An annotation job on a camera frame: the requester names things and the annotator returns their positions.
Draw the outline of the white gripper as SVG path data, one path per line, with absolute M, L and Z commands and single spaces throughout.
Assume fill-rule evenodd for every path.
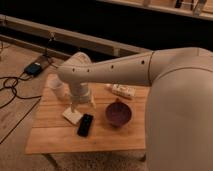
M 74 103 L 71 103 L 71 112 L 75 113 L 78 104 L 88 103 L 89 106 L 96 109 L 96 103 L 91 101 L 91 90 L 87 83 L 71 84 L 69 86 L 70 97 Z

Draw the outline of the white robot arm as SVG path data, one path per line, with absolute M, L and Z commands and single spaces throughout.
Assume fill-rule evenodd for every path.
M 75 104 L 90 100 L 90 83 L 148 86 L 148 171 L 213 171 L 213 51 L 155 50 L 97 63 L 77 52 L 58 77 Z

